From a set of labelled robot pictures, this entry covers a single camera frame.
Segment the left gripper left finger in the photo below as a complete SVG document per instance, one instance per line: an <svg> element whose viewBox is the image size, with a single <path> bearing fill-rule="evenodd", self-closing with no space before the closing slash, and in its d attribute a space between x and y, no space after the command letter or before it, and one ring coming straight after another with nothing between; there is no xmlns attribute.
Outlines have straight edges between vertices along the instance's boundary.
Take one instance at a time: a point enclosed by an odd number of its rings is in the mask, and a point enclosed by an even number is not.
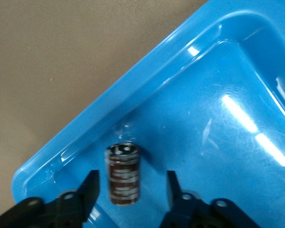
<svg viewBox="0 0 285 228"><path fill-rule="evenodd" d="M64 192L49 203L39 197L22 200L0 215L0 228L81 228L99 192L99 171L92 170L77 190Z"/></svg>

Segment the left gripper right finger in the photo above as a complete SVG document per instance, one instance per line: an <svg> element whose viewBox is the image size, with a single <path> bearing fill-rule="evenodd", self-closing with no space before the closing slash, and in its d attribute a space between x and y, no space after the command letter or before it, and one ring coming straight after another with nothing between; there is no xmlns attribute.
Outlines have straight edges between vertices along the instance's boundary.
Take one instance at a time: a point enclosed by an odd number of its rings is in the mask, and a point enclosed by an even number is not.
<svg viewBox="0 0 285 228"><path fill-rule="evenodd" d="M180 187L175 171L167 171L170 210L161 228L258 228L259 225L233 201L214 199L210 204Z"/></svg>

